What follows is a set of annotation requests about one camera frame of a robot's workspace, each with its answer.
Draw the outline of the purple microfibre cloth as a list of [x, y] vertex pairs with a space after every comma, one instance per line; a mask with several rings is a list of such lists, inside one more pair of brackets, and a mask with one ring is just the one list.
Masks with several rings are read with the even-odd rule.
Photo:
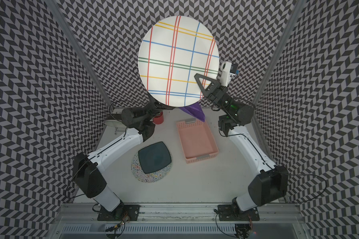
[[192, 105], [180, 107], [180, 110], [184, 111], [185, 113], [195, 117], [196, 119], [205, 122], [205, 114], [199, 104], [199, 102], [196, 102]]

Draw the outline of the plaid striped round plate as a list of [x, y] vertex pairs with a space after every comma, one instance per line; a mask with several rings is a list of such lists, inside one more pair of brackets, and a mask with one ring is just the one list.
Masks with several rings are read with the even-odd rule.
[[162, 104], [185, 107], [203, 98], [195, 75], [216, 79], [220, 65], [216, 38], [199, 21], [185, 16], [157, 22], [138, 53], [140, 79]]

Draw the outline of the dark teal square plate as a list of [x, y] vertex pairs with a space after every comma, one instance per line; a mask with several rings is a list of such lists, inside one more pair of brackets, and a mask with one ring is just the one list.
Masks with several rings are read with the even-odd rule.
[[145, 174], [164, 169], [172, 162], [171, 154], [162, 141], [139, 150], [138, 158], [141, 169]]

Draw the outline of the colourful squiggle pattern plate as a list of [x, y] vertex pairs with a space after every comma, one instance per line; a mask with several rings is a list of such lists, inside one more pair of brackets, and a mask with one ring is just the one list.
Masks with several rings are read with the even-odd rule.
[[156, 172], [152, 173], [144, 173], [141, 167], [141, 164], [139, 162], [139, 156], [138, 153], [136, 153], [132, 159], [131, 163], [131, 172], [133, 176], [138, 179], [141, 182], [144, 183], [154, 183], [161, 179], [163, 179], [172, 169], [173, 163], [171, 162], [168, 166], [164, 167], [163, 169], [160, 169]]

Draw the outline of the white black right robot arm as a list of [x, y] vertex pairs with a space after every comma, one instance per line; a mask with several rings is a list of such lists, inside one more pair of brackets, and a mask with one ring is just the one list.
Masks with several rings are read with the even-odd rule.
[[245, 212], [284, 197], [288, 186], [286, 167], [271, 160], [246, 128], [254, 115], [253, 104], [236, 101], [215, 79], [198, 73], [194, 79], [203, 96], [224, 112], [218, 118], [219, 132], [236, 145], [253, 175], [247, 192], [232, 201], [236, 210]]

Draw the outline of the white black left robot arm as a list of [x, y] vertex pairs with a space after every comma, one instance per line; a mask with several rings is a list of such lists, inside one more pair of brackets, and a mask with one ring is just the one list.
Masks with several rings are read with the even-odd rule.
[[89, 154], [80, 153], [73, 162], [73, 181], [84, 195], [95, 200], [116, 220], [122, 217], [123, 202], [107, 185], [103, 173], [133, 147], [147, 141], [155, 131], [153, 118], [173, 107], [151, 99], [144, 107], [125, 108], [112, 114], [126, 127], [125, 132], [104, 147]]

